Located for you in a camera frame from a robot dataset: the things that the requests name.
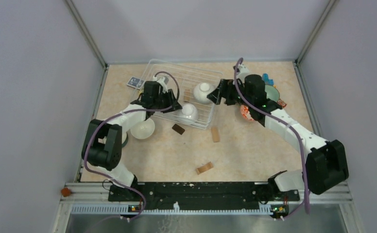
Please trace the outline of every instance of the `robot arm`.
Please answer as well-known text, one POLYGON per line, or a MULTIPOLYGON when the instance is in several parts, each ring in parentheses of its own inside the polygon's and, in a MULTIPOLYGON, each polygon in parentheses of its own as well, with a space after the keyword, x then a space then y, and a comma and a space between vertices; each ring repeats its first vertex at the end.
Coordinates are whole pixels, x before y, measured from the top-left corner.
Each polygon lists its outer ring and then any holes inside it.
MULTIPOLYGON (((154 112, 144 111, 146 109, 170 109, 162 111, 163 113, 173 112, 182 109, 182 106, 177 102, 172 89, 167 89, 167 78, 153 77, 153 81, 146 81, 144 83, 143 92, 137 100, 131 102, 120 113, 141 109, 116 117, 98 131, 93 140, 90 150, 88 152, 87 161, 98 168, 101 172, 113 177, 113 179, 120 183, 131 186, 135 176, 130 172, 125 165, 120 161, 121 158, 121 142, 123 133, 127 132, 136 124, 145 121, 154 112), (101 143, 98 139, 106 137, 106 142, 101 143)), ((102 123, 102 120, 94 119, 88 125, 86 139, 83 145, 82 158, 84 159, 87 144, 90 141, 92 134, 97 127, 102 123)))
MULTIPOLYGON (((348 178, 346 155, 341 142, 338 140, 329 142, 292 119, 279 104, 267 98, 265 82, 261 76, 250 74, 245 65, 238 66, 236 76, 240 92, 248 102, 266 114, 285 121, 286 124, 249 108, 254 120, 276 132, 297 151, 300 151, 299 140, 302 141, 308 187, 312 193, 321 194, 348 178), (300 138, 296 137, 290 129, 291 126, 298 132, 300 138)), ((222 98, 225 98, 226 105, 246 104, 239 96, 233 80, 220 80, 219 86, 207 98, 215 104, 220 104, 222 98)), ((270 179, 275 181, 277 188, 282 192, 304 189, 301 170, 280 172, 270 179)))

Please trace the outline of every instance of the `gray wall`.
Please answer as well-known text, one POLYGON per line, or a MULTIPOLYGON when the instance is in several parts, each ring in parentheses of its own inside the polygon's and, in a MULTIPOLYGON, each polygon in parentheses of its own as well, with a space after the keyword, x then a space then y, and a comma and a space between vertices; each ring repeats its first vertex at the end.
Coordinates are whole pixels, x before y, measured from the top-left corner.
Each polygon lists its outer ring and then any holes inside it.
POLYGON ((367 232, 377 232, 377 1, 340 1, 302 69, 325 136, 346 147, 367 232))
POLYGON ((62 0, 0 0, 0 233, 51 230, 102 74, 62 0))
POLYGON ((74 0, 108 63, 292 60, 328 0, 74 0))

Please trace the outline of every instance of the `white wire rack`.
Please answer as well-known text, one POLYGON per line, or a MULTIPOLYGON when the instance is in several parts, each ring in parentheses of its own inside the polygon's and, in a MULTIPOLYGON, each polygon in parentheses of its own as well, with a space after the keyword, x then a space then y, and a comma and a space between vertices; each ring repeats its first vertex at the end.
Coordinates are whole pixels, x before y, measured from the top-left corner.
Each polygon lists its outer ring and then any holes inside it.
MULTIPOLYGON (((141 79, 144 81, 149 81, 153 79, 153 76, 159 71, 169 72, 173 77, 176 78, 178 85, 180 87, 180 97, 178 102, 183 105, 184 103, 193 104, 198 112, 199 119, 196 122, 185 122, 182 117, 179 117, 176 113, 155 113, 153 116, 171 120, 176 123, 190 125, 199 129, 206 129, 212 120, 215 105, 214 104, 201 104, 196 101, 193 96, 193 88, 199 83, 209 83, 217 87, 220 79, 223 78, 223 73, 213 70, 193 68, 184 65, 179 65, 175 63, 170 63, 166 61, 161 61, 158 59, 152 59, 148 63, 146 69, 144 70, 141 79)), ((173 89, 175 95, 177 95, 177 87, 174 81, 169 78, 167 84, 168 89, 173 89)), ((131 96, 131 100, 138 98, 139 91, 135 90, 131 96)))

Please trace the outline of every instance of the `card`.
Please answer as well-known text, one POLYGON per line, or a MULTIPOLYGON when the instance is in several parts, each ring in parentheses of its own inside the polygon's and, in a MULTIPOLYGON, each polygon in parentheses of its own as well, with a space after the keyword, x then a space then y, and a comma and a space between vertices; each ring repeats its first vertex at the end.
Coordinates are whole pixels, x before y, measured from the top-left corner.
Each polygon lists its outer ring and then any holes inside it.
POLYGON ((136 77, 131 77, 130 80, 127 83, 127 86, 136 88, 137 90, 140 90, 143 87, 144 80, 141 80, 136 77))
POLYGON ((167 85, 169 83, 169 78, 167 76, 164 76, 164 83, 167 85))

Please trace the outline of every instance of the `white cup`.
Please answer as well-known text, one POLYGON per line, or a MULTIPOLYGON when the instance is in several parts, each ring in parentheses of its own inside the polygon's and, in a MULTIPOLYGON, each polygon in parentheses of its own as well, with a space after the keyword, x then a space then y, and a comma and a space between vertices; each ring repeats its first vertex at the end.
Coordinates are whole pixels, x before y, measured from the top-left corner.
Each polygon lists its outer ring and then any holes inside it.
POLYGON ((202 104, 209 104, 211 100, 207 99, 207 95, 213 92, 215 87, 209 83, 199 83, 193 89, 194 98, 202 104))
POLYGON ((199 111, 191 103, 183 104, 183 108, 177 112, 182 123, 194 123, 199 119, 199 111))

